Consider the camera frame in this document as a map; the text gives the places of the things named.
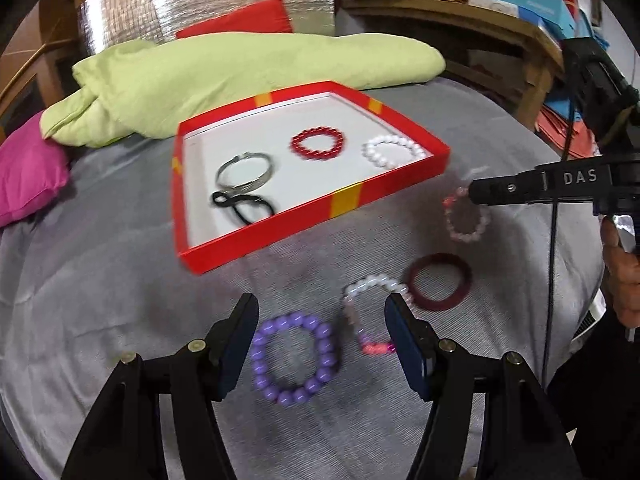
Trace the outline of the right hand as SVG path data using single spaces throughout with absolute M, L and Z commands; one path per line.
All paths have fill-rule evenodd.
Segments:
M 639 327 L 639 259 L 625 252 L 616 226 L 609 218 L 601 222 L 602 257 L 608 269 L 608 292 L 617 318 L 627 328 Z

